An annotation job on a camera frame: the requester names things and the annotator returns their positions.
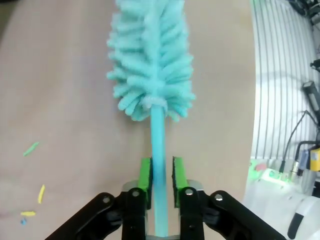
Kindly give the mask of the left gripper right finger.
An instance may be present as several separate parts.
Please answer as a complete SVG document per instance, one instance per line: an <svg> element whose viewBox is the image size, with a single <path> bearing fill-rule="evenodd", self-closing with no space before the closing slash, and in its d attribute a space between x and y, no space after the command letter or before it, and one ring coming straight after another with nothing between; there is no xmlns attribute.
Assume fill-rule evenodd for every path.
<svg viewBox="0 0 320 240"><path fill-rule="evenodd" d="M186 178L181 157L172 159L174 206L179 209L180 239L203 240L204 225L225 240L283 240L284 236L223 190L208 195Z"/></svg>

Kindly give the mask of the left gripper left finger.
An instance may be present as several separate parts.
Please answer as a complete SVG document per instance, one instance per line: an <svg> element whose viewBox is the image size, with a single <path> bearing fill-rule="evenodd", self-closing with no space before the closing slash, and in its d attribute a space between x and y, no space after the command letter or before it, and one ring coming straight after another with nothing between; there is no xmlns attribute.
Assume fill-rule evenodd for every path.
<svg viewBox="0 0 320 240"><path fill-rule="evenodd" d="M123 240L144 240L151 208L153 160L143 158L139 178L115 197L101 192L57 228L49 240L104 240L122 229Z"/></svg>

